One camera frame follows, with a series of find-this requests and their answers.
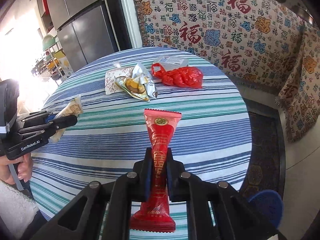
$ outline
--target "white cloth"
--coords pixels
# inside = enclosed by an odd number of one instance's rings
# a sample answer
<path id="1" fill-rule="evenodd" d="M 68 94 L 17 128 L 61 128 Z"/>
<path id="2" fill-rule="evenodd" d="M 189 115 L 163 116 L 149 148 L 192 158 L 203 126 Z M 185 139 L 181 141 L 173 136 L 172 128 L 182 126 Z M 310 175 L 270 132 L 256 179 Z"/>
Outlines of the white cloth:
<path id="1" fill-rule="evenodd" d="M 0 217 L 20 239 L 38 211 L 36 202 L 0 180 Z"/>

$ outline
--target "blue striped tablecloth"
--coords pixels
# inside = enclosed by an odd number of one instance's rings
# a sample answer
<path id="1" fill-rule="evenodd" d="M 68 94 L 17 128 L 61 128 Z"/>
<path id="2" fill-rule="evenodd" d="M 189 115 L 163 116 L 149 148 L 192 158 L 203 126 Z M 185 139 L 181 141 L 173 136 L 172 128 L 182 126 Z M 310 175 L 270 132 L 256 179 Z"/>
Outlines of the blue striped tablecloth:
<path id="1" fill-rule="evenodd" d="M 204 74 L 203 88 L 165 86 L 155 80 L 157 99 L 149 103 L 125 92 L 105 95 L 105 72 L 119 61 L 134 66 L 138 61 L 150 69 L 163 54 L 186 57 L 190 66 Z M 251 128 L 246 105 L 236 86 L 217 67 L 188 52 L 164 48 L 141 48 L 117 52 L 98 59 L 61 84 L 44 109 L 63 109 L 81 94 L 84 113 L 67 129 L 58 143 L 49 143 L 32 153 L 32 194 L 47 219 L 58 213 L 89 182 L 102 184 L 132 170 L 144 158 L 150 140 L 145 108 L 178 111 L 182 119 L 170 147 L 175 160 L 202 180 L 228 181 L 241 187 L 251 154 Z M 132 214 L 140 207 L 133 203 Z M 171 203 L 175 233 L 131 230 L 130 239 L 187 239 L 185 203 Z"/>

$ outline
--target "plastic bag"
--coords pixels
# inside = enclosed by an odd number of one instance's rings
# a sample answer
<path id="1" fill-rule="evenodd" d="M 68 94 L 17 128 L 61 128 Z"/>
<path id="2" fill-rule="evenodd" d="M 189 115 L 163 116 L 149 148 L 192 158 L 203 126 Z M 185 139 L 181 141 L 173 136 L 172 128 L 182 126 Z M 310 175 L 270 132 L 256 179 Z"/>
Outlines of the plastic bag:
<path id="1" fill-rule="evenodd" d="M 114 77 L 114 83 L 132 97 L 140 100 L 149 102 L 149 97 L 158 96 L 152 76 L 140 62 L 133 68 L 132 76 Z"/>
<path id="2" fill-rule="evenodd" d="M 181 113 L 145 109 L 144 116 L 152 144 L 153 167 L 151 192 L 147 202 L 130 218 L 130 228 L 150 232 L 174 232 L 176 224 L 169 215 L 166 173 L 163 170 L 168 144 L 174 134 Z"/>
<path id="3" fill-rule="evenodd" d="M 202 72 L 196 67 L 180 67 L 166 71 L 161 64 L 151 65 L 152 74 L 161 79 L 162 83 L 169 86 L 202 88 Z"/>

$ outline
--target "food packaging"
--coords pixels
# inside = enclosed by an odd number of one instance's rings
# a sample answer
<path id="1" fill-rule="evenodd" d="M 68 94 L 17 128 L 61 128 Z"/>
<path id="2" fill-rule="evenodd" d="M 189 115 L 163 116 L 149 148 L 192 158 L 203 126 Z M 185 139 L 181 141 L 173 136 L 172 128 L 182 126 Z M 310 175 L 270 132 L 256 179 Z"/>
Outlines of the food packaging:
<path id="1" fill-rule="evenodd" d="M 55 117 L 54 119 L 57 119 L 59 117 L 64 117 L 64 116 L 68 116 L 68 115 L 75 115 L 76 117 L 78 117 L 80 114 L 83 113 L 83 108 L 81 105 L 81 97 L 80 95 L 78 95 L 76 98 L 72 99 L 69 104 L 63 108 Z M 63 133 L 65 132 L 66 128 L 60 129 L 58 131 L 56 131 L 56 133 L 54 135 L 52 135 L 50 137 L 50 141 L 52 143 L 56 143 L 60 140 L 61 136 L 63 135 Z"/>
<path id="2" fill-rule="evenodd" d="M 119 76 L 114 83 L 134 98 L 149 101 L 149 97 L 156 98 L 158 91 L 149 71 L 138 62 L 132 70 L 132 76 Z"/>
<path id="3" fill-rule="evenodd" d="M 174 232 L 176 224 L 169 214 L 169 197 L 164 164 L 167 149 L 181 113 L 145 109 L 144 116 L 152 144 L 153 171 L 147 202 L 130 218 L 130 228 L 150 232 Z"/>
<path id="4" fill-rule="evenodd" d="M 66 55 L 63 54 L 62 51 L 57 51 L 54 56 L 59 60 L 59 64 L 62 67 L 62 70 L 64 71 L 66 76 L 71 76 L 74 72 L 70 66 L 70 63 L 66 57 Z"/>
<path id="5" fill-rule="evenodd" d="M 131 77 L 132 70 L 134 67 L 121 67 L 119 62 L 114 63 L 116 68 L 108 70 L 105 75 L 105 90 L 106 95 L 110 95 L 113 93 L 123 92 L 123 89 L 120 88 L 115 83 L 115 78 L 117 77 Z"/>
<path id="6" fill-rule="evenodd" d="M 188 66 L 189 60 L 183 57 L 173 57 L 169 55 L 162 55 L 153 63 L 159 63 L 166 70 L 173 70 L 180 67 Z"/>
<path id="7" fill-rule="evenodd" d="M 202 72 L 196 67 L 180 67 L 166 71 L 160 63 L 151 65 L 152 74 L 168 86 L 202 88 Z"/>

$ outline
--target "red plastic bag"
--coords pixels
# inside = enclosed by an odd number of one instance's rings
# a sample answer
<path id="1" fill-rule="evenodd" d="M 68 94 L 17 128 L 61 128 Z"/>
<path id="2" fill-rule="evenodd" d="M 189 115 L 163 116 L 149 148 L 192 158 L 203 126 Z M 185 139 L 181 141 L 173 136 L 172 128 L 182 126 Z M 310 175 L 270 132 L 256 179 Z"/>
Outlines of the red plastic bag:
<path id="1" fill-rule="evenodd" d="M 151 65 L 152 74 L 161 79 L 162 83 L 169 86 L 202 88 L 202 72 L 196 67 L 180 67 L 166 71 L 161 64 Z"/>
<path id="2" fill-rule="evenodd" d="M 169 215 L 169 198 L 166 188 L 166 173 L 163 170 L 168 144 L 174 134 L 181 113 L 145 109 L 144 116 L 152 144 L 152 185 L 147 202 L 130 218 L 130 228 L 135 230 L 170 233 L 176 223 Z"/>

